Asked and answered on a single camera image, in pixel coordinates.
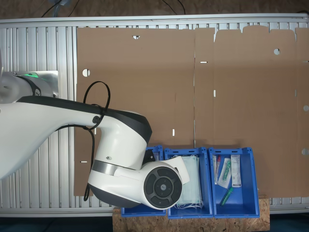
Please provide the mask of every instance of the mask ear loop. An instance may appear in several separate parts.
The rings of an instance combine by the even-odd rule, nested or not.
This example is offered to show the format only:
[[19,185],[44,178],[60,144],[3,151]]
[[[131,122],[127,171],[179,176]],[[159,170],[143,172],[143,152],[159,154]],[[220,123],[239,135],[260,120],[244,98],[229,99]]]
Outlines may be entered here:
[[195,208],[195,209],[197,209],[197,208],[203,208],[203,206],[204,206],[204,202],[203,201],[200,201],[199,203],[180,204],[180,205],[175,204],[174,205],[174,207],[176,209],[187,209],[187,208]]

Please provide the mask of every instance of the black circular cap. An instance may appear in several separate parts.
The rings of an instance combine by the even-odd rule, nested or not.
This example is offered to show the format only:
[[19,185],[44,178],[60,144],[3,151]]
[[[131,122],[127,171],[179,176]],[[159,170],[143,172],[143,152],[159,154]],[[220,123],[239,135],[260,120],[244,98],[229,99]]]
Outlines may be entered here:
[[92,119],[92,122],[95,123],[95,124],[97,124],[99,121],[100,121],[99,116],[94,116],[93,119]]
[[156,208],[171,207],[179,200],[182,189],[177,172],[168,167],[151,170],[144,181],[145,197]]
[[167,197],[172,192],[172,183],[166,178],[160,178],[154,185],[154,190],[159,197]]

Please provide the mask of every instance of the blue storage bin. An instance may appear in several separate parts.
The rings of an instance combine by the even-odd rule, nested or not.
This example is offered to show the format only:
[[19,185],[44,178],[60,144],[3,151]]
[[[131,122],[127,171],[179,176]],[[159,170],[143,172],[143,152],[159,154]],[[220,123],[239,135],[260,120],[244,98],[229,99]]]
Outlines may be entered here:
[[[208,149],[209,166],[211,167],[211,186],[213,213],[215,218],[259,218],[259,200],[257,194],[255,166],[253,152],[250,147],[239,149]],[[224,206],[220,202],[228,189],[214,184],[214,166],[212,155],[220,155],[221,162],[219,166],[218,179],[223,168],[225,158],[231,158],[231,155],[240,155],[240,176],[241,187],[233,188],[233,192]]]
[[201,193],[203,198],[203,207],[200,208],[187,208],[176,209],[174,206],[168,209],[169,219],[181,219],[181,218],[212,218],[212,201],[211,201],[211,183],[209,175],[207,150],[204,147],[193,149],[165,149],[164,159],[168,160],[177,156],[190,156],[197,155],[199,157],[199,181],[201,187]]
[[[152,150],[153,153],[159,154],[159,160],[163,160],[163,148],[159,146],[151,146],[146,148],[146,150]],[[166,210],[157,210],[140,204],[133,208],[121,208],[122,217],[148,217],[148,216],[165,216]]]

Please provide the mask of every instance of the face mask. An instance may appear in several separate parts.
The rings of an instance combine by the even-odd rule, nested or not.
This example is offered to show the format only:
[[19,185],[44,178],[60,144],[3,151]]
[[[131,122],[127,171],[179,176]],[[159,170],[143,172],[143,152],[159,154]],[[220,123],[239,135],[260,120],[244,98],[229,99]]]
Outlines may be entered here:
[[198,176],[198,157],[183,156],[184,164],[188,170],[190,181],[183,185],[183,191],[180,199],[175,205],[176,208],[198,207],[203,204],[201,197],[201,189]]

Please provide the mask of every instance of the brown cardboard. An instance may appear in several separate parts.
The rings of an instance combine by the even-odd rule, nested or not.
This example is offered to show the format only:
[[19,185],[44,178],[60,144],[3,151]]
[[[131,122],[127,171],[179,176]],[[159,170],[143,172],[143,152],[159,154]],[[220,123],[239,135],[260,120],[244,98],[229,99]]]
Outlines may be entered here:
[[[91,83],[103,81],[111,89],[110,108],[135,111],[148,119],[153,131],[149,145],[193,147],[194,44],[192,30],[78,28],[77,101],[83,101]],[[82,75],[83,69],[90,70],[88,77]],[[101,84],[87,97],[87,103],[101,106],[106,100]],[[89,150],[82,150],[81,144]],[[76,130],[76,196],[84,195],[90,166],[79,161],[89,159],[90,150],[88,132]]]
[[[147,117],[150,145],[192,147],[194,119],[196,147],[251,146],[260,190],[307,197],[309,29],[296,33],[297,42],[292,30],[249,26],[243,33],[220,30],[214,42],[214,29],[78,29],[77,101],[102,80],[112,92],[111,108]],[[98,84],[87,102],[105,106],[106,99]],[[84,194],[90,150],[88,132],[76,130],[75,195]]]
[[309,149],[309,112],[304,111],[304,106],[309,105],[309,29],[296,29],[297,34],[297,152],[296,152],[296,179],[297,193],[303,197],[308,196],[309,175],[308,155],[303,155],[304,148]]
[[214,29],[196,30],[196,146],[251,146],[258,188],[269,197],[308,196],[301,150],[309,143],[309,79],[300,61],[309,59],[309,34],[297,32],[296,43],[292,30],[249,26],[220,30],[213,42]]

